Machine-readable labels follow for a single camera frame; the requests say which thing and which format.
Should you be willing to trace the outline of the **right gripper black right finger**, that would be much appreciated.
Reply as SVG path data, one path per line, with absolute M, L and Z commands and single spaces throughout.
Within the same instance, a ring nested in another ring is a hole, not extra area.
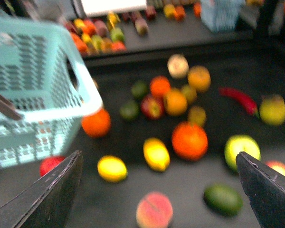
M 236 156 L 244 193 L 262 228 L 285 228 L 285 176 L 246 152 Z

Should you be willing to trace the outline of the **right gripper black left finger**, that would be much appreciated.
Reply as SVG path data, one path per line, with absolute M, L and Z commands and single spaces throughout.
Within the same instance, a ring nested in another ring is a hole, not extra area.
M 0 228 L 64 228 L 80 183 L 81 151 L 0 207 Z

